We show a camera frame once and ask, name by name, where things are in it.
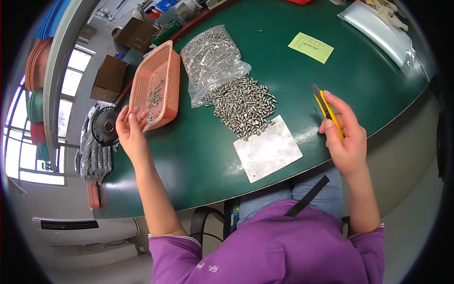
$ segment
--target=jeans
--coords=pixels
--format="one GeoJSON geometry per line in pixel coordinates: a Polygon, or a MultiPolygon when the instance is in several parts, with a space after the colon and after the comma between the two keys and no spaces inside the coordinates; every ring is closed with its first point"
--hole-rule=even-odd
{"type": "Polygon", "coordinates": [[[330,161],[291,179],[242,196],[237,224],[251,218],[271,203],[287,199],[301,200],[323,175],[326,175],[330,181],[309,203],[309,206],[341,220],[344,208],[341,174],[330,161]]]}

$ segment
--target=purple shirt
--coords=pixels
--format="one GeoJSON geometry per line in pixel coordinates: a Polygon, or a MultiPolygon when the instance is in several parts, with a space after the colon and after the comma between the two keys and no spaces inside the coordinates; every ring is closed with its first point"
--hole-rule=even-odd
{"type": "Polygon", "coordinates": [[[214,253],[190,237],[149,236],[154,284],[382,283],[384,228],[346,239],[334,216],[310,206],[283,216],[275,202],[241,223],[214,253]]]}

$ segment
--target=pink plastic basket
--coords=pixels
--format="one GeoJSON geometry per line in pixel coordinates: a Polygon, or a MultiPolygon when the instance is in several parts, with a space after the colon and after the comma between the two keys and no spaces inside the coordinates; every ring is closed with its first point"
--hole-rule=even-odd
{"type": "Polygon", "coordinates": [[[43,44],[44,44],[44,40],[38,40],[35,43],[33,49],[30,52],[30,55],[27,59],[27,65],[25,66],[25,87],[27,90],[30,90],[30,91],[36,90],[31,72],[32,72],[32,68],[33,68],[33,61],[36,59],[37,53],[43,44]]]}
{"type": "Polygon", "coordinates": [[[173,42],[168,40],[155,48],[140,63],[134,75],[129,109],[138,106],[138,114],[147,111],[150,91],[155,90],[155,86],[159,84],[160,80],[166,80],[163,99],[149,111],[149,114],[159,114],[159,117],[146,125],[143,129],[144,132],[159,128],[177,116],[180,90],[180,55],[172,47],[173,42]]]}
{"type": "Polygon", "coordinates": [[[46,76],[47,59],[49,59],[50,47],[54,38],[48,37],[36,53],[32,63],[31,78],[34,88],[44,88],[44,77],[46,76]]]}

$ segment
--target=chair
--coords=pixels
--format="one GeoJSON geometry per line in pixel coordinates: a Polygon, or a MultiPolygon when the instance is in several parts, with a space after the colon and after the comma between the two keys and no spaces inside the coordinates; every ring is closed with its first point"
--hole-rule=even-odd
{"type": "MultiPolygon", "coordinates": [[[[224,213],[221,211],[208,207],[202,206],[196,208],[191,218],[191,228],[189,235],[195,238],[201,246],[203,246],[203,230],[205,228],[205,222],[209,214],[213,214],[216,219],[224,224],[223,227],[223,240],[225,240],[231,233],[237,229],[238,219],[234,214],[234,209],[240,204],[240,197],[228,199],[224,201],[224,213]]],[[[350,216],[342,217],[343,225],[348,225],[348,236],[351,236],[350,230],[350,216]]]]}

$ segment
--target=black strap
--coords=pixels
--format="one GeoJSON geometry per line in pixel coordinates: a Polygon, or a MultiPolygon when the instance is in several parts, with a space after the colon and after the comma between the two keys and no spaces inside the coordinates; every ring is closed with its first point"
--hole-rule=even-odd
{"type": "Polygon", "coordinates": [[[301,199],[297,204],[295,204],[284,216],[295,217],[298,213],[301,212],[309,203],[314,199],[314,197],[320,192],[320,190],[330,181],[330,179],[324,175],[321,180],[318,181],[314,187],[309,190],[309,192],[301,199]]]}

